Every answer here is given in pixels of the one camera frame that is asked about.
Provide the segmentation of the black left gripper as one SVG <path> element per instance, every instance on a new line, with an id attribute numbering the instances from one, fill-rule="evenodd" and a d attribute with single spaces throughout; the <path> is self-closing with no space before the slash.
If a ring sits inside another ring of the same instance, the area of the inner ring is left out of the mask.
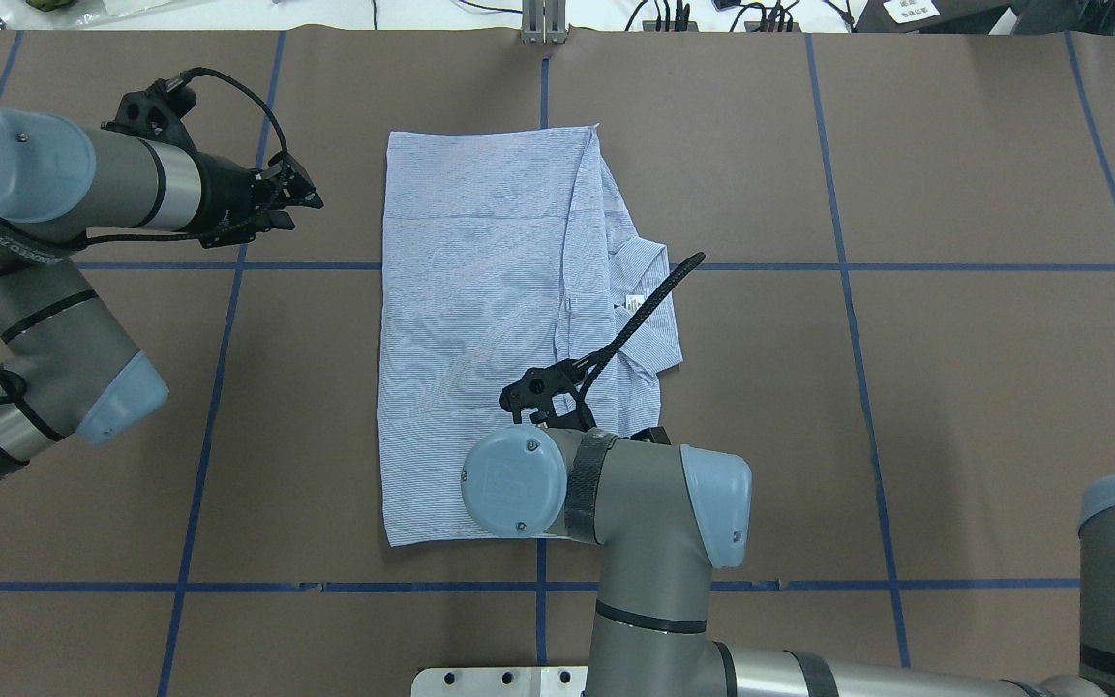
<path id="1" fill-rule="evenodd" d="M 266 159 L 266 167 L 246 168 L 223 156 L 197 154 L 202 199 L 195 216 L 200 246 L 235 246 L 274 230 L 292 232 L 290 207 L 322 210 L 316 182 L 290 153 Z M 256 212 L 260 206 L 265 211 Z"/>

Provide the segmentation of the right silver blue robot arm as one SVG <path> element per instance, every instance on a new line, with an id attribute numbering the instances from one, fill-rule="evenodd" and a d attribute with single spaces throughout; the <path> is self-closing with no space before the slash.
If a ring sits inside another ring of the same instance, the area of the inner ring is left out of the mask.
<path id="1" fill-rule="evenodd" d="M 1115 475 L 1082 500 L 1078 670 L 1041 683 L 712 641 L 712 569 L 741 564 L 752 509 L 752 468 L 733 454 L 510 425 L 472 447 L 460 496 L 500 538 L 603 551 L 586 696 L 1115 696 Z"/>

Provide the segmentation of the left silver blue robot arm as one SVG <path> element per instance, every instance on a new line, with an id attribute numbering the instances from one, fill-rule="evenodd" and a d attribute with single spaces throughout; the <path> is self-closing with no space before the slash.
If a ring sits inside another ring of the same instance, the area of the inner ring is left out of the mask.
<path id="1" fill-rule="evenodd" d="M 168 387 L 74 256 L 123 241 L 233 246 L 323 206 L 287 151 L 248 168 L 202 153 L 167 106 L 126 101 L 99 128 L 0 107 L 0 480 L 57 442 L 98 445 Z"/>

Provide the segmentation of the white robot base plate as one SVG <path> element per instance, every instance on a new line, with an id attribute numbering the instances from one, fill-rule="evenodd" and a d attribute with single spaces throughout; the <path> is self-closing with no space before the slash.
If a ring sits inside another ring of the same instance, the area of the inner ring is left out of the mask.
<path id="1" fill-rule="evenodd" d="M 584 696 L 586 666 L 433 667 L 410 696 Z"/>

